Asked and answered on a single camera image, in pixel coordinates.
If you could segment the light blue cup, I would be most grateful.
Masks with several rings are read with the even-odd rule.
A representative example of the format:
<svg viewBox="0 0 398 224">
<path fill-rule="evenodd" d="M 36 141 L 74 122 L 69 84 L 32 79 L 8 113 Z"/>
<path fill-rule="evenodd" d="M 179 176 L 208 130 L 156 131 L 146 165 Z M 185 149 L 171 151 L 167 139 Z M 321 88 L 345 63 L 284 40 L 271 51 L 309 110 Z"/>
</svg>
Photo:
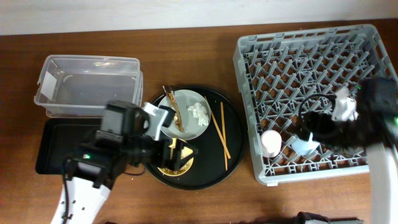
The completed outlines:
<svg viewBox="0 0 398 224">
<path fill-rule="evenodd" d="M 308 139 L 305 141 L 303 139 L 297 138 L 292 144 L 292 149 L 301 156 L 307 156 L 313 152 L 318 146 L 319 142 L 313 140 L 313 133 L 310 133 Z"/>
</svg>

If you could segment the clear plastic bin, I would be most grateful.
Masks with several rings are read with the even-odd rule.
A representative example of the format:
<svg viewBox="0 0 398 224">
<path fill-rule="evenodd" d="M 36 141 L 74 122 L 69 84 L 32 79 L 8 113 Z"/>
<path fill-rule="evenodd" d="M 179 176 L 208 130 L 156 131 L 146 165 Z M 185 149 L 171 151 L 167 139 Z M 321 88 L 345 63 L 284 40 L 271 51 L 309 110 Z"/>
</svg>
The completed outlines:
<svg viewBox="0 0 398 224">
<path fill-rule="evenodd" d="M 50 118 L 100 117 L 110 100 L 140 106 L 140 61 L 130 57 L 49 55 L 37 84 L 34 103 Z"/>
</svg>

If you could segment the grey round plate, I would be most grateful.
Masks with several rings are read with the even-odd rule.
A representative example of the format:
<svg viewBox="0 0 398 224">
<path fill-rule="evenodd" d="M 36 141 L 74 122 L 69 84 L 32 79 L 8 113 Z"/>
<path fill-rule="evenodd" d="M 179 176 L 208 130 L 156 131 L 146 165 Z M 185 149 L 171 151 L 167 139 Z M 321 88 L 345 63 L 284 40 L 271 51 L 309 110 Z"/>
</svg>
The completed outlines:
<svg viewBox="0 0 398 224">
<path fill-rule="evenodd" d="M 161 131 L 170 138 L 179 138 L 186 141 L 199 137 L 205 132 L 208 126 L 199 126 L 198 119 L 193 117 L 192 112 L 188 111 L 188 107 L 200 102 L 206 108 L 210 119 L 211 109 L 208 102 L 201 94 L 192 90 L 176 90 L 174 91 L 174 94 L 180 110 L 185 132 L 181 133 L 176 128 L 174 121 L 172 121 L 172 124 L 168 128 L 162 127 Z"/>
</svg>

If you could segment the crumpled white napkin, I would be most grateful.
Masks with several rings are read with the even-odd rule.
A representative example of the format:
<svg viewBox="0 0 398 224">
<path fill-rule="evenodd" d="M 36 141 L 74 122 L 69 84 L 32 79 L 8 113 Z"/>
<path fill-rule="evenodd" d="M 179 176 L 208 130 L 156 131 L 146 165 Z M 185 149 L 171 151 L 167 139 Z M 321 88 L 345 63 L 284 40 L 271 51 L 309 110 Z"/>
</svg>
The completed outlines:
<svg viewBox="0 0 398 224">
<path fill-rule="evenodd" d="M 200 102 L 189 106 L 188 111 L 192 112 L 193 117 L 198 119 L 199 126 L 208 126 L 210 119 L 206 108 Z"/>
</svg>

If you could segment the black rectangular tray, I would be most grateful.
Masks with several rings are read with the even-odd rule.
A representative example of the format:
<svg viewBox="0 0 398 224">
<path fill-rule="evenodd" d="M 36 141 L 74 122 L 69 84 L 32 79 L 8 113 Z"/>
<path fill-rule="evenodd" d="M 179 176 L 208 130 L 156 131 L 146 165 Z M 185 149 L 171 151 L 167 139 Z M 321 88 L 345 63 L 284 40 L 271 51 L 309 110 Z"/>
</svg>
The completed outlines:
<svg viewBox="0 0 398 224">
<path fill-rule="evenodd" d="M 83 142 L 95 140 L 103 130 L 99 118 L 51 118 L 44 126 L 35 170 L 38 174 L 60 174 L 64 159 Z"/>
</svg>

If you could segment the food scraps and rice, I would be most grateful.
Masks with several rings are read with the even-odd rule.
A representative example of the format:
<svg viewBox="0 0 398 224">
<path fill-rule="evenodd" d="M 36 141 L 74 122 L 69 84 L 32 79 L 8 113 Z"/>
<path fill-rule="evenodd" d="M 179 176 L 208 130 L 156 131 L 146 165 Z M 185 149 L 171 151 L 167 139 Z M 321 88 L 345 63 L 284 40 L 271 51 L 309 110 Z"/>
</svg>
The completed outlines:
<svg viewBox="0 0 398 224">
<path fill-rule="evenodd" d="M 176 147 L 177 138 L 172 139 L 172 144 L 170 145 L 170 158 L 173 158 L 174 149 Z M 181 151 L 181 159 L 185 159 L 187 156 L 193 153 L 192 149 L 187 148 L 186 146 L 183 147 Z M 179 170 L 169 170 L 167 171 L 168 175 L 170 176 L 180 176 L 186 173 L 193 164 L 193 158 L 189 159 Z"/>
</svg>

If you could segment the wooden chopstick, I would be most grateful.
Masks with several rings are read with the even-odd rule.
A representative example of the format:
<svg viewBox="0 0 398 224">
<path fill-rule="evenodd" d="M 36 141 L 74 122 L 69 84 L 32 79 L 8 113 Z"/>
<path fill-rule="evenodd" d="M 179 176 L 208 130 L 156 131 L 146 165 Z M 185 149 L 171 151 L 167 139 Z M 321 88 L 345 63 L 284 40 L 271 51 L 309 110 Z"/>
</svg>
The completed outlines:
<svg viewBox="0 0 398 224">
<path fill-rule="evenodd" d="M 220 108 L 221 108 L 221 127 L 222 127 L 222 135 L 224 142 L 226 143 L 226 131 L 225 131 L 225 122 L 224 122 L 224 106 L 223 102 L 220 103 Z M 228 170 L 228 155 L 226 151 L 224 151 L 224 164 L 225 164 L 225 170 Z"/>
<path fill-rule="evenodd" d="M 218 126 L 218 123 L 216 122 L 216 119 L 215 119 L 215 116 L 214 116 L 214 114 L 213 114 L 212 109 L 211 109 L 211 112 L 210 112 L 210 113 L 211 113 L 212 121 L 213 121 L 213 123 L 214 123 L 214 125 L 215 125 L 215 128 L 216 128 L 216 131 L 217 131 L 217 133 L 218 133 L 218 136 L 220 137 L 220 141 L 221 141 L 221 143 L 222 143 L 222 145 L 223 145 L 224 153 L 225 153 L 226 157 L 227 157 L 228 159 L 230 159 L 231 156 L 230 156 L 230 154 L 229 154 L 228 147 L 227 147 L 226 142 L 225 142 L 225 140 L 224 140 L 224 137 L 223 137 L 223 135 L 222 135 L 222 133 L 221 133 L 221 131 L 220 131 L 220 128 L 219 128 L 219 126 Z"/>
</svg>

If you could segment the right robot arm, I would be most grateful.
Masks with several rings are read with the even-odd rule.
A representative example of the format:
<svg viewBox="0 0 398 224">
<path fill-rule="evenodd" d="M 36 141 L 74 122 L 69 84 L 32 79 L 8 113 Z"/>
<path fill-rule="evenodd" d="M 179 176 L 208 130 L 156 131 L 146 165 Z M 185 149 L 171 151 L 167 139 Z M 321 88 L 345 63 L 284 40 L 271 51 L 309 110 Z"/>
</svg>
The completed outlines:
<svg viewBox="0 0 398 224">
<path fill-rule="evenodd" d="M 299 139 L 325 145 L 335 154 L 361 148 L 371 175 L 372 223 L 397 223 L 397 82 L 367 78 L 356 98 L 343 88 L 325 95 L 332 113 L 298 113 Z"/>
</svg>

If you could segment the wooden chopstick left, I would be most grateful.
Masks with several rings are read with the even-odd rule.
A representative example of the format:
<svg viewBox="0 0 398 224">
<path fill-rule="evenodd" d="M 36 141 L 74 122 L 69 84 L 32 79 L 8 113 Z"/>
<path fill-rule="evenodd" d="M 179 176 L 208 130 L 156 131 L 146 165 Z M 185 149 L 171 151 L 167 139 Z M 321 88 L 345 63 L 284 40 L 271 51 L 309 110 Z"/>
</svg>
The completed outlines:
<svg viewBox="0 0 398 224">
<path fill-rule="evenodd" d="M 225 140 L 224 140 L 224 137 L 223 137 L 223 135 L 222 135 L 222 133 L 221 133 L 221 131 L 220 131 L 220 128 L 219 128 L 219 126 L 218 126 L 218 123 L 216 122 L 216 119 L 215 119 L 215 116 L 214 116 L 214 114 L 213 114 L 212 109 L 211 109 L 211 112 L 210 112 L 210 113 L 211 113 L 212 121 L 213 121 L 213 123 L 214 123 L 214 125 L 215 125 L 215 128 L 216 128 L 216 131 L 217 131 L 217 133 L 218 133 L 218 136 L 220 137 L 220 141 L 221 141 L 221 143 L 222 143 L 222 145 L 223 145 L 224 153 L 225 153 L 226 157 L 227 157 L 228 159 L 230 159 L 231 156 L 230 156 L 230 154 L 229 154 L 228 147 L 227 147 L 226 142 L 225 142 Z"/>
</svg>

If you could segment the grey dishwasher rack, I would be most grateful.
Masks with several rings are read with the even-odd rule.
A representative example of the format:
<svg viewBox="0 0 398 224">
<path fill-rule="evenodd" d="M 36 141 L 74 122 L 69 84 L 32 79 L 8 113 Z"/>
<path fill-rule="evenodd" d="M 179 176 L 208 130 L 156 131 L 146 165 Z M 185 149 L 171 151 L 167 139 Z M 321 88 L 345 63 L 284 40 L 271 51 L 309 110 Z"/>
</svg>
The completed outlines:
<svg viewBox="0 0 398 224">
<path fill-rule="evenodd" d="M 256 180 L 272 186 L 288 182 L 367 173 L 365 152 L 335 154 L 318 146 L 307 156 L 291 147 L 299 112 L 332 111 L 325 95 L 346 87 L 351 96 L 364 78 L 397 78 L 381 36 L 371 24 L 298 30 L 240 37 L 233 56 L 248 124 Z M 282 147 L 262 155 L 261 134 L 277 131 Z"/>
</svg>

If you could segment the brown snack wrapper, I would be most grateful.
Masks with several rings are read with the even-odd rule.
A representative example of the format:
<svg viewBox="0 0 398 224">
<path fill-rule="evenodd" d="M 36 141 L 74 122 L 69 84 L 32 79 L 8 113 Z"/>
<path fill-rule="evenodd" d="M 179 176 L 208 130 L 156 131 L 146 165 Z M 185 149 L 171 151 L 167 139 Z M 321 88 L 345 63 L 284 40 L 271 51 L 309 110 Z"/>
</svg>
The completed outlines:
<svg viewBox="0 0 398 224">
<path fill-rule="evenodd" d="M 185 130 L 184 130 L 183 124 L 182 124 L 182 117 L 180 114 L 180 110 L 178 108 L 177 101 L 175 99 L 174 91 L 171 88 L 171 86 L 168 86 L 168 85 L 163 86 L 163 89 L 165 91 L 165 95 L 167 97 L 170 107 L 175 111 L 175 116 L 174 116 L 175 126 L 181 133 L 184 133 Z"/>
</svg>

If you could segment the yellow bowl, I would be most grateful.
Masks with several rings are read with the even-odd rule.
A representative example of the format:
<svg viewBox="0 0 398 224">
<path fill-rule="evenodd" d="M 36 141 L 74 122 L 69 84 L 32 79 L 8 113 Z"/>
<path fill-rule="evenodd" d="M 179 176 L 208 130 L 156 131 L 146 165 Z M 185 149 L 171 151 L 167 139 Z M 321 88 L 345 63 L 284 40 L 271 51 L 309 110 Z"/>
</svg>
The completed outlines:
<svg viewBox="0 0 398 224">
<path fill-rule="evenodd" d="M 174 158 L 173 153 L 174 153 L 174 149 L 176 147 L 176 143 L 177 143 L 177 138 L 172 138 L 172 143 L 169 146 L 169 149 L 167 150 L 167 158 L 168 159 Z M 182 148 L 180 158 L 184 159 L 191 154 L 193 154 L 193 149 L 191 149 L 187 146 L 184 146 Z M 186 173 L 191 168 L 193 161 L 194 161 L 194 158 L 189 159 L 186 163 L 184 163 L 184 165 L 179 170 L 171 170 L 168 168 L 160 168 L 160 167 L 158 167 L 158 170 L 161 171 L 161 173 L 163 173 L 163 175 L 167 175 L 167 176 L 171 176 L 171 177 L 180 176 L 180 175 L 183 175 L 184 173 Z"/>
</svg>

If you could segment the wooden chopstick right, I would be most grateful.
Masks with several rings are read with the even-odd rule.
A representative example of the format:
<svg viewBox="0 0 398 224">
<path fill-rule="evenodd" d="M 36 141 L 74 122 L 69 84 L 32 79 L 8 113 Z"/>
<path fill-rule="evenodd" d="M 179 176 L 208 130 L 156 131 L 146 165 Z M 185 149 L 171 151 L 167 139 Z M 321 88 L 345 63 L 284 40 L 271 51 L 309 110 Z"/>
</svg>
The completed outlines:
<svg viewBox="0 0 398 224">
<path fill-rule="evenodd" d="M 224 142 L 226 143 L 226 131 L 225 131 L 225 122 L 224 122 L 224 106 L 223 102 L 220 103 L 220 108 L 221 108 L 221 127 L 222 127 L 222 135 Z M 228 155 L 226 151 L 224 151 L 224 164 L 225 164 L 225 170 L 228 170 Z"/>
</svg>

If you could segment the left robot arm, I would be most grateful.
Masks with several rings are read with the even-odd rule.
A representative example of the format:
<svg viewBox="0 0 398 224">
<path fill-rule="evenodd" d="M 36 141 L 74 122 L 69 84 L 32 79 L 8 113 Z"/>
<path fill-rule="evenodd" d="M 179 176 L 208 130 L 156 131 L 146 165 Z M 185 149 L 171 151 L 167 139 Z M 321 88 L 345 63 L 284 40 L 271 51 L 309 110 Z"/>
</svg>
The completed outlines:
<svg viewBox="0 0 398 224">
<path fill-rule="evenodd" d="M 84 140 L 62 162 L 63 189 L 52 223 L 93 223 L 128 165 L 178 171 L 196 157 L 196 147 L 160 135 L 175 114 L 168 106 L 109 101 L 93 138 Z"/>
</svg>

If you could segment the pink cup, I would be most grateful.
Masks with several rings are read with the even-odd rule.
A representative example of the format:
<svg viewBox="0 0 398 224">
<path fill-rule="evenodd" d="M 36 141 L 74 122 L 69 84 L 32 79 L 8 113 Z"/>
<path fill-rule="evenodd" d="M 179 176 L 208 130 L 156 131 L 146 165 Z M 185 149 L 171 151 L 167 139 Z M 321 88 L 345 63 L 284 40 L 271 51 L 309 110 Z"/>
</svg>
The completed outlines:
<svg viewBox="0 0 398 224">
<path fill-rule="evenodd" d="M 262 155 L 264 157 L 275 157 L 282 147 L 282 137 L 274 130 L 267 130 L 261 134 Z"/>
</svg>

